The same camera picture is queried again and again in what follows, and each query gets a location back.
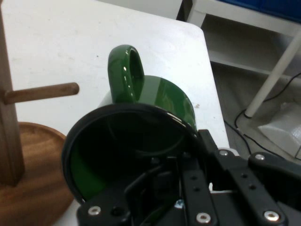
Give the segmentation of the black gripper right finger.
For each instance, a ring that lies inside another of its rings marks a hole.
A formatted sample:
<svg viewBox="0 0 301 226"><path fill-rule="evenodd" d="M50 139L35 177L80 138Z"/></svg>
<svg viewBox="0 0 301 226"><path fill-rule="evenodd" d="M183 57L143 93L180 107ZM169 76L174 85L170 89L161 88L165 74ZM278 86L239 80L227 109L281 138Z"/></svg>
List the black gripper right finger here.
<svg viewBox="0 0 301 226"><path fill-rule="evenodd" d="M300 165L257 152L219 150L207 130L184 134L181 188L186 221L205 226L298 226Z"/></svg>

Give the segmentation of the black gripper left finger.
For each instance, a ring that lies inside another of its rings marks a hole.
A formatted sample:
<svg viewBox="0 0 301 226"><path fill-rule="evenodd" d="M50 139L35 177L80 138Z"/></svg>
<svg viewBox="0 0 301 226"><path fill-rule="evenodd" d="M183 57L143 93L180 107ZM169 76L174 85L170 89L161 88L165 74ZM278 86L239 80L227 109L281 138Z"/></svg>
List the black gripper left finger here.
<svg viewBox="0 0 301 226"><path fill-rule="evenodd" d="M123 157L112 180L77 211L80 226L180 226L184 223L180 164L187 154Z"/></svg>

